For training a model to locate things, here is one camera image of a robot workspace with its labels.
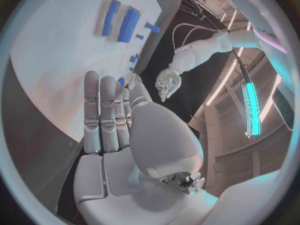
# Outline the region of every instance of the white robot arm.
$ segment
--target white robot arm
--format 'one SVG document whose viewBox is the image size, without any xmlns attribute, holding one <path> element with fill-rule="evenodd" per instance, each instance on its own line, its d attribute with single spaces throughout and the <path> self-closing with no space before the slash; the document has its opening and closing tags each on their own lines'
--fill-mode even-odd
<svg viewBox="0 0 300 225">
<path fill-rule="evenodd" d="M 211 38 L 197 40 L 175 50 L 173 61 L 156 78 L 155 87 L 161 101 L 168 99 L 180 86 L 180 74 L 206 62 L 214 53 L 226 53 L 235 48 L 261 49 L 253 31 L 220 31 Z"/>
</svg>

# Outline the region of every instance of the blue object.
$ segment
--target blue object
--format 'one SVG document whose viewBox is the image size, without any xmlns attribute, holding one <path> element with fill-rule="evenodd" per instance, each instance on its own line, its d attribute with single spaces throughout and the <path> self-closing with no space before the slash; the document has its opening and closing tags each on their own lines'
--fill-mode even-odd
<svg viewBox="0 0 300 225">
<path fill-rule="evenodd" d="M 128 9 L 119 31 L 120 34 L 117 39 L 118 42 L 129 43 L 140 16 L 139 11 L 134 8 L 131 7 Z"/>
<path fill-rule="evenodd" d="M 130 62 L 134 63 L 136 60 L 137 60 L 137 58 L 135 56 L 131 56 Z"/>
<path fill-rule="evenodd" d="M 109 36 L 111 34 L 112 20 L 113 20 L 115 13 L 118 10 L 119 5 L 120 5 L 119 1 L 116 1 L 116 0 L 111 1 L 109 10 L 108 10 L 105 20 L 104 20 L 104 28 L 102 31 L 102 36 Z"/>
<path fill-rule="evenodd" d="M 258 97 L 256 95 L 256 91 L 254 88 L 253 83 L 247 83 L 247 90 L 250 99 L 250 107 L 251 107 L 251 114 L 252 114 L 252 135 L 260 135 L 261 134 L 261 119 L 259 114 L 259 103 Z"/>
<path fill-rule="evenodd" d="M 120 77 L 120 79 L 118 80 L 121 83 L 122 87 L 124 87 L 124 84 L 125 84 L 124 80 L 125 79 L 123 77 Z"/>
<path fill-rule="evenodd" d="M 139 39 L 141 39 L 141 40 L 143 40 L 143 39 L 144 39 L 144 36 L 143 36 L 143 35 L 139 35 L 139 34 L 137 34 L 137 35 L 136 35 L 136 37 L 137 37 L 137 38 L 139 38 Z"/>
<path fill-rule="evenodd" d="M 157 34 L 161 31 L 161 29 L 158 26 L 154 26 L 154 25 L 150 24 L 149 22 L 146 23 L 145 27 Z"/>
</svg>

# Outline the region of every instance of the blue block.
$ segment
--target blue block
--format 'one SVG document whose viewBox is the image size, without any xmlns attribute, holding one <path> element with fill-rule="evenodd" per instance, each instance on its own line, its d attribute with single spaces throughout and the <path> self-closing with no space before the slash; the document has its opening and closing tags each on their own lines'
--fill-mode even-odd
<svg viewBox="0 0 300 225">
<path fill-rule="evenodd" d="M 119 31 L 120 34 L 117 39 L 118 42 L 129 43 L 140 16 L 139 11 L 134 8 L 131 7 L 128 9 Z"/>
<path fill-rule="evenodd" d="M 161 29 L 158 26 L 154 26 L 154 25 L 150 24 L 149 22 L 146 23 L 145 27 L 157 34 L 161 31 Z"/>
<path fill-rule="evenodd" d="M 134 63 L 136 60 L 137 60 L 137 58 L 135 56 L 131 56 L 130 62 Z"/>
<path fill-rule="evenodd" d="M 139 39 L 141 39 L 141 40 L 143 40 L 143 39 L 144 39 L 144 36 L 143 36 L 143 35 L 139 35 L 139 34 L 137 34 L 137 35 L 136 35 L 136 37 L 137 37 L 137 38 L 139 38 Z"/>
<path fill-rule="evenodd" d="M 125 79 L 123 77 L 120 77 L 119 80 L 118 80 L 121 83 L 122 87 L 124 87 L 124 84 L 125 84 L 124 80 Z"/>
<path fill-rule="evenodd" d="M 119 5 L 120 5 L 119 1 L 116 1 L 116 0 L 111 1 L 109 10 L 108 10 L 105 20 L 104 20 L 104 28 L 102 31 L 102 36 L 110 35 L 111 29 L 112 29 L 112 20 L 113 20 L 115 13 L 118 10 Z"/>
</svg>

